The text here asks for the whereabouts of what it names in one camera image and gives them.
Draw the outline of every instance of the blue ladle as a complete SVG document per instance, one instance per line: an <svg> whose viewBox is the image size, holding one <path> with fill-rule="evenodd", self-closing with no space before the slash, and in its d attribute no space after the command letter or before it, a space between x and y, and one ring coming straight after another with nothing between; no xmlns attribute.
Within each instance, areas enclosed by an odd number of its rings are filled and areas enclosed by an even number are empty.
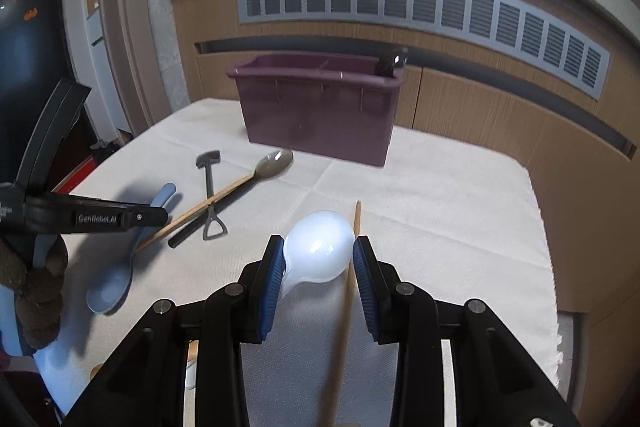
<svg viewBox="0 0 640 427"><path fill-rule="evenodd" d="M174 194L175 185L167 183L151 201L151 206L164 206ZM86 292L86 304L92 312L104 315L112 311L126 296L133 277L134 250L150 230L150 227L137 229L128 253L98 274Z"/></svg>

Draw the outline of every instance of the metal bolt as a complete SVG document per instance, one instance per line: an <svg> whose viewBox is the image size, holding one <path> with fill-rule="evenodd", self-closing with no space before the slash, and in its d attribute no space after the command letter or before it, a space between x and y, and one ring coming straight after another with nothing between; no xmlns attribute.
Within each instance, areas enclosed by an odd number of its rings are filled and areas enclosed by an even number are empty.
<svg viewBox="0 0 640 427"><path fill-rule="evenodd" d="M160 315L166 313L171 309L171 301L167 299L160 299L154 302L154 311Z"/></svg>
<svg viewBox="0 0 640 427"><path fill-rule="evenodd" d="M483 313L486 309L484 302L479 301L478 299L472 299L469 301L469 309L474 313Z"/></svg>
<svg viewBox="0 0 640 427"><path fill-rule="evenodd" d="M542 418L534 418L529 422L529 425L531 425L531 427L554 427L551 422L543 420Z"/></svg>
<svg viewBox="0 0 640 427"><path fill-rule="evenodd" d="M239 295L242 295L243 291L244 286L242 286L239 282L232 282L231 284L227 284L225 286L225 293L229 295L229 297L238 297Z"/></svg>
<svg viewBox="0 0 640 427"><path fill-rule="evenodd" d="M399 282L396 284L396 291L400 295L413 295L415 292L415 287L410 282Z"/></svg>

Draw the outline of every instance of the white tablecloth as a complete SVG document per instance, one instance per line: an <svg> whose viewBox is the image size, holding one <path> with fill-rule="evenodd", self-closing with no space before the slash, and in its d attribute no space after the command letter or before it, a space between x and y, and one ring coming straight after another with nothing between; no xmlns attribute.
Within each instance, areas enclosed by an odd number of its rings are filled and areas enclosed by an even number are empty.
<svg viewBox="0 0 640 427"><path fill-rule="evenodd" d="M204 172L195 159L212 149L222 154L214 166L220 190L273 148L248 142L238 102L201 100L133 140L74 193L148 203L173 182L177 216L204 199ZM321 208L351 222L356 200L363 204L361 233L381 261L435 299L487 302L557 383L554 278L527 171L500 153L396 127L383 169L296 153L284 175L258 184L226 209L226 237L204 242L195 233L175 250L165 241L149 247L136 257L129 296L111 316L93 315L85 293L94 274L122 255L131 232L65 236L70 260L62 329L35 356L52 397L67 412L91 368L107 359L157 299L178 305L204 299L260 259L272 233L284 237L297 220ZM299 285L278 305L267 341L242 346L252 427L315 424L343 283ZM395 345L373 343L356 296L339 423L388 425L396 353ZM447 417L450 423L450 407ZM193 422L193 391L186 396L186 422Z"/></svg>

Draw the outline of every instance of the red object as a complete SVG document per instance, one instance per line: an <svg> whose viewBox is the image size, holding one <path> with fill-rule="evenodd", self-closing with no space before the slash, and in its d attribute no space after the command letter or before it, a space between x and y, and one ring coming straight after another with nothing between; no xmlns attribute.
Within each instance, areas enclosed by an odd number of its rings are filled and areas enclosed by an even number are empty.
<svg viewBox="0 0 640 427"><path fill-rule="evenodd" d="M91 174L97 167L94 158L89 156L78 167L73 169L66 177L53 189L58 194L68 194L78 187L80 182Z"/></svg>
<svg viewBox="0 0 640 427"><path fill-rule="evenodd" d="M383 167L404 70L375 57L273 54L230 68L250 142Z"/></svg>

